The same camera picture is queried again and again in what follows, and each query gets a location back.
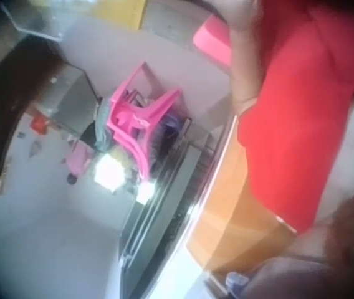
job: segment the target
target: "pink stool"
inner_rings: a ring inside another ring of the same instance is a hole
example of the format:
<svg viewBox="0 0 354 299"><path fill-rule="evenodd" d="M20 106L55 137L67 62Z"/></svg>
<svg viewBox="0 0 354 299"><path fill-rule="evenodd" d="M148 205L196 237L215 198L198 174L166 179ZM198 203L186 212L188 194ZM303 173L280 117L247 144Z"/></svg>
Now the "pink stool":
<svg viewBox="0 0 354 299"><path fill-rule="evenodd" d="M231 43L226 23L216 16L210 16L195 33L194 45L224 65L229 66Z"/></svg>
<svg viewBox="0 0 354 299"><path fill-rule="evenodd" d="M107 121L108 127L113 131L113 138L134 156L144 181L150 178L148 148L152 133L182 94L180 88L174 88L146 107L134 106L131 102L137 90L130 85L138 73L144 72L143 68L146 66L146 63L140 65L111 96L111 110ZM139 140L135 138L136 129L143 131L143 137Z"/></svg>

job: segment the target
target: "pink plastic chair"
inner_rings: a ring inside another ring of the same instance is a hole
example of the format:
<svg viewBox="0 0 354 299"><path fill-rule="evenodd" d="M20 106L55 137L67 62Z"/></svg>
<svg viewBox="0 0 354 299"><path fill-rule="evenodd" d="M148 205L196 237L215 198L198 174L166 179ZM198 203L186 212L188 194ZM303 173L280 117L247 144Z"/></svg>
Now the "pink plastic chair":
<svg viewBox="0 0 354 299"><path fill-rule="evenodd" d="M111 110L107 126L113 131L113 138L124 146L135 158L142 180L150 178L149 142L151 135L159 121L166 114L176 99L181 96L182 90L174 88L168 90L160 98L147 107L138 107L131 104L131 99L138 93L130 84L136 75L143 71L146 63L140 65L125 80L111 96ZM143 137L135 138L135 130L143 130Z"/></svg>

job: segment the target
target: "person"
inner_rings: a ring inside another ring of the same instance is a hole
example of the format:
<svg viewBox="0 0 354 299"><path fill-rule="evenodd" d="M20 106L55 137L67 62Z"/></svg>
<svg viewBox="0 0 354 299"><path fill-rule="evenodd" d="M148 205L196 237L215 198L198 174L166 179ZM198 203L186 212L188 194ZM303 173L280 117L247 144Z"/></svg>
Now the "person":
<svg viewBox="0 0 354 299"><path fill-rule="evenodd" d="M232 288L238 299L354 299L354 196L327 226L323 259L282 256L267 260Z"/></svg>
<svg viewBox="0 0 354 299"><path fill-rule="evenodd" d="M208 3L229 24L231 102L251 191L303 232L314 223L353 104L354 1Z"/></svg>

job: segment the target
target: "yellow object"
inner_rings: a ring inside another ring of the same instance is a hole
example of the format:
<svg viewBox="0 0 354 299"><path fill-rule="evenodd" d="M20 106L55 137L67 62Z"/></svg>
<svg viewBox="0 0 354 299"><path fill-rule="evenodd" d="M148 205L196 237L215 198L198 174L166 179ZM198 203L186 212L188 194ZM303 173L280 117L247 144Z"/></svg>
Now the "yellow object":
<svg viewBox="0 0 354 299"><path fill-rule="evenodd" d="M122 164L124 169L131 169L133 161L130 159L128 153L121 145L115 145L109 150L109 155Z"/></svg>
<svg viewBox="0 0 354 299"><path fill-rule="evenodd" d="M57 6L52 0L29 1L34 6L50 6L52 9ZM66 9L138 30L142 24L146 3L147 0L98 0L97 3L80 0L68 2Z"/></svg>
<svg viewBox="0 0 354 299"><path fill-rule="evenodd" d="M112 21L123 27L141 28L147 0L102 0L93 10L93 16Z"/></svg>

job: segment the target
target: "red object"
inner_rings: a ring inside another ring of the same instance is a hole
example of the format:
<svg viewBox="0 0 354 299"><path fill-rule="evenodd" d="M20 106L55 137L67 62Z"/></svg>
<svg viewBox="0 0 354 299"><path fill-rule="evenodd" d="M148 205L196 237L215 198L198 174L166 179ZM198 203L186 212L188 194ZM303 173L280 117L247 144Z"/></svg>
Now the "red object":
<svg viewBox="0 0 354 299"><path fill-rule="evenodd" d="M37 112L33 118L30 127L40 135L47 134L48 119L41 113Z"/></svg>
<svg viewBox="0 0 354 299"><path fill-rule="evenodd" d="M264 0L267 69L241 117L256 198L298 232L312 226L354 96L354 16Z"/></svg>

